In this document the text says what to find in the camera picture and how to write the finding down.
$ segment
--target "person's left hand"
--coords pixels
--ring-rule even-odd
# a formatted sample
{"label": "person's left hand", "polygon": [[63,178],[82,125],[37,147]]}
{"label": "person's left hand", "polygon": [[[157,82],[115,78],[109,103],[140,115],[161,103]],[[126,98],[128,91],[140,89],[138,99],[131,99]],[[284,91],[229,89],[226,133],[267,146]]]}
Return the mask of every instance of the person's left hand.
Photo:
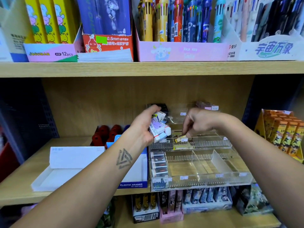
{"label": "person's left hand", "polygon": [[151,123],[152,114],[156,111],[160,111],[161,107],[157,105],[150,106],[148,109],[144,110],[140,115],[138,115],[132,122],[130,128],[138,133],[139,137],[142,137],[145,146],[150,145],[154,138],[153,135],[148,131]]}

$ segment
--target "wooden surface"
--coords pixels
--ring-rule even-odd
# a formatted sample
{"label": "wooden surface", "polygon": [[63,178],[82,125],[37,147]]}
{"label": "wooden surface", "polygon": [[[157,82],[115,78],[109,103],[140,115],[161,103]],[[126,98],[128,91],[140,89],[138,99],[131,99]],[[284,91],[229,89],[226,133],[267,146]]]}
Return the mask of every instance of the wooden surface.
{"label": "wooden surface", "polygon": [[0,77],[282,74],[303,71],[303,61],[0,63]]}
{"label": "wooden surface", "polygon": [[[38,203],[51,192],[33,192],[32,182],[49,166],[51,146],[88,146],[89,137],[52,139],[23,165],[0,183],[0,207],[15,204]],[[115,195],[139,194],[150,192],[148,188],[119,189]]]}
{"label": "wooden surface", "polygon": [[147,103],[218,104],[242,118],[254,75],[43,78],[60,137],[92,136],[97,125],[127,125]]}
{"label": "wooden surface", "polygon": [[115,205],[115,226],[117,228],[273,228],[279,227],[281,224],[273,214],[242,216],[235,208],[186,214],[183,221],[174,223],[161,224],[159,220],[154,220],[133,224],[132,206],[126,197],[117,197]]}

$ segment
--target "wooden shelf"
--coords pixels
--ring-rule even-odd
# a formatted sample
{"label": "wooden shelf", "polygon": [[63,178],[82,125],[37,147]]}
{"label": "wooden shelf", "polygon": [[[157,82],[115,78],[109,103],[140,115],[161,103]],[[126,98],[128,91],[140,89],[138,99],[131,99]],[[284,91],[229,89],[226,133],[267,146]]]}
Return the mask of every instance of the wooden shelf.
{"label": "wooden shelf", "polygon": [[304,61],[0,63],[0,77],[285,74],[303,70]]}
{"label": "wooden shelf", "polygon": [[[0,207],[16,204],[38,203],[51,192],[33,192],[32,182],[49,165],[52,146],[88,146],[91,137],[51,139],[23,165],[0,183]],[[148,188],[118,189],[115,195],[141,194],[150,192]]]}
{"label": "wooden shelf", "polygon": [[273,228],[279,227],[281,224],[273,214],[242,216],[235,208],[231,210],[186,214],[183,221],[168,224],[161,224],[159,220],[133,224],[132,206],[126,200],[126,197],[117,197],[115,205],[115,226],[117,228]]}

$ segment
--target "purple multicolor pen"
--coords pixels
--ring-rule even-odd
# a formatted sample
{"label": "purple multicolor pen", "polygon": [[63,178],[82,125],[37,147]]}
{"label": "purple multicolor pen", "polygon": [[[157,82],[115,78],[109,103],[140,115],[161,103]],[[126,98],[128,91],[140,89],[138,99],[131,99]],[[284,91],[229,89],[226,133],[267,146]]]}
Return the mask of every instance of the purple multicolor pen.
{"label": "purple multicolor pen", "polygon": [[203,1],[203,31],[202,42],[208,42],[209,24],[210,24],[210,12],[212,0]]}

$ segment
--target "green sticker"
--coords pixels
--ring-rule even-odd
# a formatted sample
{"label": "green sticker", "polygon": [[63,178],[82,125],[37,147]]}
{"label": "green sticker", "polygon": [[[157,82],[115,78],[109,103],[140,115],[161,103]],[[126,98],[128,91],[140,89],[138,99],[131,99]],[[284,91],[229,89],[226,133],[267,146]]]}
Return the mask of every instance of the green sticker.
{"label": "green sticker", "polygon": [[102,37],[98,35],[96,35],[96,42],[101,44],[108,44],[107,37]]}

